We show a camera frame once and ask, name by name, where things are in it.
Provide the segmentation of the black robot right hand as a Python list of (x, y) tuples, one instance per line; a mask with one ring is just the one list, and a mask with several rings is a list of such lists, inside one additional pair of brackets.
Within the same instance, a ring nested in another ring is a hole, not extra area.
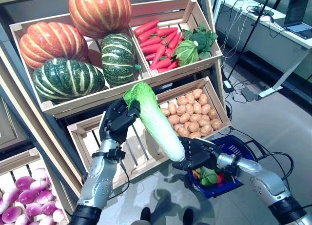
[(183, 171), (195, 170), (202, 166), (217, 169), (217, 158), (223, 153), (219, 146), (198, 138), (179, 137), (179, 140), (184, 147), (185, 158), (179, 162), (173, 162), (173, 168)]

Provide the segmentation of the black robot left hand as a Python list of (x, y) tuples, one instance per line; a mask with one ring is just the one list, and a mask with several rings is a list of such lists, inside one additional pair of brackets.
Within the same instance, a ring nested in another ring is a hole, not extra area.
[(119, 144), (126, 141), (128, 128), (140, 114), (140, 103), (134, 100), (129, 107), (123, 98), (114, 101), (106, 110), (99, 127), (100, 140), (111, 139)]

